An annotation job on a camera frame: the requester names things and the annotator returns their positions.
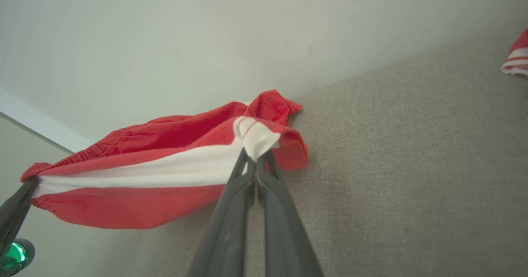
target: gray upholstery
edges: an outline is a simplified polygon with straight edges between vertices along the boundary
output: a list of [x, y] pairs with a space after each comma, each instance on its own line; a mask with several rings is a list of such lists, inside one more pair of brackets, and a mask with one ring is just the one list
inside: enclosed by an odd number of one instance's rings
[[[528, 79], [500, 72], [522, 30], [293, 99], [311, 162], [286, 176], [327, 276], [528, 275]], [[185, 275], [213, 208], [149, 234], [158, 275]], [[255, 206], [248, 276], [263, 222]]]

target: red and white fabric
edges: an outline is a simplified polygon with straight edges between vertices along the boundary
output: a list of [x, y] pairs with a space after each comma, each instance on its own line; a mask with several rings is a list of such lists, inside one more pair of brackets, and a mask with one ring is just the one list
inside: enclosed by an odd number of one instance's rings
[[242, 148], [256, 160], [273, 149], [284, 170], [308, 151], [288, 116], [301, 109], [277, 91], [195, 116], [162, 117], [117, 130], [56, 164], [34, 164], [32, 204], [74, 224], [154, 228], [218, 200]]
[[524, 74], [528, 76], [528, 29], [513, 43], [508, 59], [500, 69], [506, 74]]

